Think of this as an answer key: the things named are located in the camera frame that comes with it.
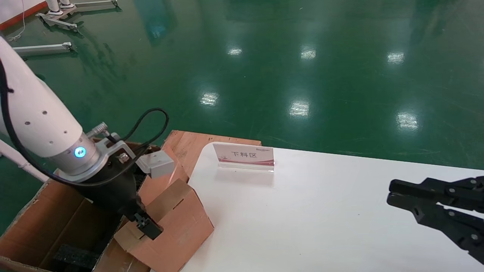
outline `cardboard box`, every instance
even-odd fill
[[[177,272],[213,232],[197,194],[176,180],[146,207],[162,228],[155,240],[146,237],[136,223],[126,223],[114,239],[127,252],[156,272]]]
[[[138,192],[145,205],[174,180],[188,182],[188,176],[173,152],[163,150],[175,161],[175,170],[171,175],[145,179]],[[112,239],[119,226],[120,216],[97,208],[67,185],[46,182],[0,237],[0,269],[59,271],[54,255],[61,245],[67,244],[101,255],[94,272],[148,272],[150,269],[146,265],[126,253]]]

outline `white pole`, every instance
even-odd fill
[[[22,168],[29,174],[36,177],[38,180],[42,182],[46,182],[49,178],[39,172],[39,170],[35,169],[31,164],[27,162],[27,160],[14,148],[7,145],[5,142],[0,140],[0,154],[7,157],[14,163],[18,164],[19,168]]]

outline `wall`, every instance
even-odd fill
[[[25,10],[28,10],[45,0],[23,0]],[[20,20],[22,20],[21,14],[22,0],[0,0],[0,24],[20,15]]]

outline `wooden board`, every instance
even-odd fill
[[[261,142],[256,140],[172,130],[168,138],[166,138],[163,147],[168,145],[173,150],[181,166],[185,169],[188,177],[190,177],[203,147],[211,142],[261,145]]]

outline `cardboard flap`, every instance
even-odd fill
[[[146,211],[155,222],[159,222],[165,215],[172,211],[185,196],[193,189],[184,181],[174,181],[166,190],[155,198],[147,207]],[[136,227],[135,222],[126,223],[116,234],[114,239],[126,251],[134,248],[144,233]]]
[[[97,272],[149,272],[150,268],[124,251],[118,242],[112,240],[99,259]]]
[[[162,150],[174,161],[175,168],[171,174],[166,174],[157,179],[152,179],[149,176],[146,176],[143,185],[138,191],[138,195],[141,197],[141,201],[145,206],[148,206],[153,200],[155,200],[161,192],[167,189],[175,180],[181,179],[185,183],[188,183],[188,176],[173,151],[166,146],[163,146]]]
[[[0,256],[39,266],[83,199],[67,185],[46,182],[0,237]]]
[[[178,179],[155,198],[146,211],[155,222],[159,222],[168,212],[174,209],[193,189],[184,181]]]
[[[9,258],[0,256],[0,269],[17,272],[50,272],[44,269],[33,267],[19,262],[14,262]]]

